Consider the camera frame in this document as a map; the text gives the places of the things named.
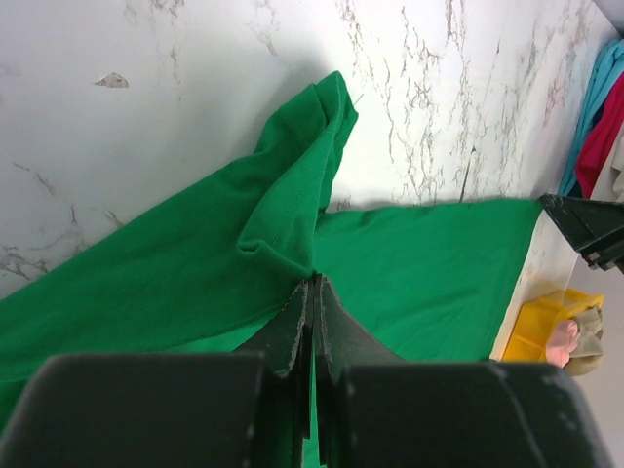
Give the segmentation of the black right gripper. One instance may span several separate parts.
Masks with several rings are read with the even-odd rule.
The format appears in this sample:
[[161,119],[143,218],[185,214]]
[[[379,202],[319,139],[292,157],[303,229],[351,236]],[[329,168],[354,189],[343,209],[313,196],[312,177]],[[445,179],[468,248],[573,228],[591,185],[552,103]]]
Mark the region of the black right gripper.
[[554,194],[544,194],[538,201],[591,269],[623,271],[622,203]]

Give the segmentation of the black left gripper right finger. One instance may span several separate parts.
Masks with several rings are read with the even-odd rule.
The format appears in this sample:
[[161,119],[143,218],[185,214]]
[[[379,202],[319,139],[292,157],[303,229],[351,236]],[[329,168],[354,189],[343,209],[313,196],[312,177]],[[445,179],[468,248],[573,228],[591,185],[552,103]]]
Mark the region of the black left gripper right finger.
[[320,463],[328,467],[331,429],[337,420],[333,395],[345,369],[353,366],[388,366],[404,359],[369,333],[343,306],[330,279],[314,278],[314,353],[316,410]]

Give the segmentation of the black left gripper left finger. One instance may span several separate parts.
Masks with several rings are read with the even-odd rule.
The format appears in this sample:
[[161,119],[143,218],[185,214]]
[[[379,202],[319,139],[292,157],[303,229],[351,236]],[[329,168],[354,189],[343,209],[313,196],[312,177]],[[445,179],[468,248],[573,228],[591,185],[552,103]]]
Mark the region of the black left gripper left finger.
[[282,309],[233,356],[244,365],[233,396],[244,422],[239,467],[300,467],[311,430],[313,287],[299,283]]

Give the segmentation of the green t shirt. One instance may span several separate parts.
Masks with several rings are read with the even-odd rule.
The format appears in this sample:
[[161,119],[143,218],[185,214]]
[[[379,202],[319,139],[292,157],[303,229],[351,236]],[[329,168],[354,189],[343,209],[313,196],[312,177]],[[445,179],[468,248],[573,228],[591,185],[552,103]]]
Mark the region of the green t shirt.
[[329,75],[251,155],[4,299],[2,465],[239,467],[233,353],[317,275],[404,359],[343,371],[330,465],[528,463],[524,403],[487,357],[539,206],[333,213],[356,119]]

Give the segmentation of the yellow plastic bin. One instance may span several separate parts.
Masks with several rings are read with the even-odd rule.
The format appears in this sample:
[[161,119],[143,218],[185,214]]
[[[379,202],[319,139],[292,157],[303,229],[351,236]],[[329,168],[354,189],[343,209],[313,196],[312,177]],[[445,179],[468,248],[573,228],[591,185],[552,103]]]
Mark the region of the yellow plastic bin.
[[590,308],[602,307],[604,300],[602,294],[566,289],[526,302],[520,309],[501,361],[544,363],[546,345],[556,325]]

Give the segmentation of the pink t shirt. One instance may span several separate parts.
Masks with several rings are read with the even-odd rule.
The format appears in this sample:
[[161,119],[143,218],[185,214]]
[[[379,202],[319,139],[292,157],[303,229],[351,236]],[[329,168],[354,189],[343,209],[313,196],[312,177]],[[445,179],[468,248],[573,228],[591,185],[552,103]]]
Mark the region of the pink t shirt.
[[545,346],[545,360],[548,364],[563,368],[571,353],[578,347],[579,327],[574,320],[558,322]]

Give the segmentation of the beige t shirt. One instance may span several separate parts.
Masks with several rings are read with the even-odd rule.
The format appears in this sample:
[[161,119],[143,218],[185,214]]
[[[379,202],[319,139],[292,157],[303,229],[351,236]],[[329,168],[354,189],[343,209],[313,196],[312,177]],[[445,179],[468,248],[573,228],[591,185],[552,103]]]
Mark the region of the beige t shirt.
[[602,339],[604,335],[603,312],[599,306],[591,307],[573,321],[578,327],[577,347],[570,353],[564,370],[571,376],[578,377],[595,371],[604,356]]

